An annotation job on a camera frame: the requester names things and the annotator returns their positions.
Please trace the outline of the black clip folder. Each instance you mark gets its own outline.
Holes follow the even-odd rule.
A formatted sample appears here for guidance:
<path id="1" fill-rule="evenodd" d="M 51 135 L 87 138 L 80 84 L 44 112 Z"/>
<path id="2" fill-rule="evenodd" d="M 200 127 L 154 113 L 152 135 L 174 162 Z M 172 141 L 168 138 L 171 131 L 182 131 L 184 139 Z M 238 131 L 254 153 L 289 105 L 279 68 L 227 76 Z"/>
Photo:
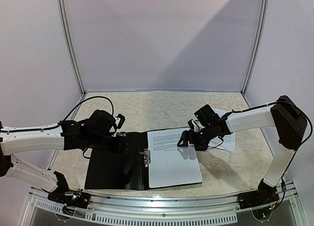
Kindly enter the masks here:
<path id="1" fill-rule="evenodd" d="M 132 143 L 129 154 L 115 154 L 93 149 L 88 165 L 85 188 L 88 190 L 150 190 L 147 132 L 127 132 L 116 136 L 126 136 Z"/>

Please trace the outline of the white printed sheet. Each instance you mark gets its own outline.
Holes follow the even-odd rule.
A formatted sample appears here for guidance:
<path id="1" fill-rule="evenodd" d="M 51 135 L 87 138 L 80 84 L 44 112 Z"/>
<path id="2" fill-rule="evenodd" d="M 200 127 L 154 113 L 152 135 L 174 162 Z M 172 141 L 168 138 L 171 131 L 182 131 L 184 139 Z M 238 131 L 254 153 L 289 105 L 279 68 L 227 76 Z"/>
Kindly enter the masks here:
<path id="1" fill-rule="evenodd" d="M 187 127 L 147 132 L 149 188 L 201 184 L 202 174 L 193 146 L 178 147 Z"/>

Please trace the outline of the white paper stack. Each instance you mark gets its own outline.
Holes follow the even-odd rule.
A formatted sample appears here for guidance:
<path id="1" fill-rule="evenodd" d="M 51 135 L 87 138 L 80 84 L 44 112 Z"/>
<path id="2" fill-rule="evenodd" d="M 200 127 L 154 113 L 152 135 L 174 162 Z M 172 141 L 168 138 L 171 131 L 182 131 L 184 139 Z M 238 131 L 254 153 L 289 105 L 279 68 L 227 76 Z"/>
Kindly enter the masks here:
<path id="1" fill-rule="evenodd" d="M 212 139 L 209 142 L 209 148 L 215 148 L 215 149 L 220 149 L 224 151 L 229 151 L 229 152 L 235 152 L 236 150 L 236 135 L 231 134 L 231 135 L 225 135 L 223 140 L 219 139 L 218 137 Z"/>

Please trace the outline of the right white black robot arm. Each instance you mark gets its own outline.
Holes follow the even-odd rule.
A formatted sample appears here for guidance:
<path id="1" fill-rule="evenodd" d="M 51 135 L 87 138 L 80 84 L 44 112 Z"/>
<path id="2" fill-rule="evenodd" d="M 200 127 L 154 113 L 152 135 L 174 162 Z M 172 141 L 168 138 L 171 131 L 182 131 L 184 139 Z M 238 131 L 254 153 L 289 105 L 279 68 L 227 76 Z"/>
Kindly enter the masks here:
<path id="1" fill-rule="evenodd" d="M 308 141 L 307 129 L 313 132 L 309 117 L 286 96 L 276 101 L 246 110 L 225 113 L 219 116 L 208 104 L 194 113 L 196 119 L 189 120 L 189 130 L 182 132 L 178 147 L 193 145 L 205 151 L 214 138 L 223 139 L 238 131 L 275 127 L 278 133 L 278 147 L 273 160 L 254 193 L 257 204 L 265 204 L 272 198 L 274 188 L 288 170 L 298 149 Z"/>

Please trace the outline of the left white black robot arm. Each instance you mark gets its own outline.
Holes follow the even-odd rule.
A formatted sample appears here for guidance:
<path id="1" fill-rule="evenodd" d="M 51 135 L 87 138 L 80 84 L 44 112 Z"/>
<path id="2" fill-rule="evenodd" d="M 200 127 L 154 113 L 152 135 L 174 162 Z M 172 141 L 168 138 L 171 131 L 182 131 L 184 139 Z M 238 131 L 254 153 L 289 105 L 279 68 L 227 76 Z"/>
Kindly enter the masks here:
<path id="1" fill-rule="evenodd" d="M 115 133 L 125 122 L 125 116 L 116 117 L 103 110 L 79 122 L 60 121 L 48 126 L 17 129 L 2 127 L 0 132 L 0 175 L 15 178 L 37 186 L 62 203 L 69 203 L 73 193 L 63 174 L 50 174 L 33 164 L 23 161 L 16 154 L 37 150 L 103 149 L 107 141 L 114 140 Z"/>

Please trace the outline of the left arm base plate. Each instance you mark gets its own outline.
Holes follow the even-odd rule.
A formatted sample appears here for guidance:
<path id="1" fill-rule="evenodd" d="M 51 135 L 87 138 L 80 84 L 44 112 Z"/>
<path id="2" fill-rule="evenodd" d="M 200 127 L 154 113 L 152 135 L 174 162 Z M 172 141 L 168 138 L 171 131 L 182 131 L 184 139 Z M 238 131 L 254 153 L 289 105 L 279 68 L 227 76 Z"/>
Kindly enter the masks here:
<path id="1" fill-rule="evenodd" d="M 51 193 L 48 193 L 48 200 L 65 204 L 67 207 L 78 207 L 86 209 L 89 205 L 91 195 L 82 189 L 71 190 L 63 187 L 57 187 Z"/>

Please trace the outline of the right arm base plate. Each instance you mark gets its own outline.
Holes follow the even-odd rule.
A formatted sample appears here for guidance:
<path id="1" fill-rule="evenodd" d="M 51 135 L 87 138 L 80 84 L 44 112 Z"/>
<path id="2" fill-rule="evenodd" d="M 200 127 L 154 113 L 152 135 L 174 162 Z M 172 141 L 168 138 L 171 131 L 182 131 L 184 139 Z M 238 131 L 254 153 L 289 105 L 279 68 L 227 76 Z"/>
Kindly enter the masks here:
<path id="1" fill-rule="evenodd" d="M 278 200 L 279 195 L 276 191 L 273 193 L 267 193 L 264 190 L 255 190 L 238 194 L 236 202 L 239 204 L 240 209 L 247 209 L 257 206 L 269 205 L 272 202 L 276 202 Z"/>

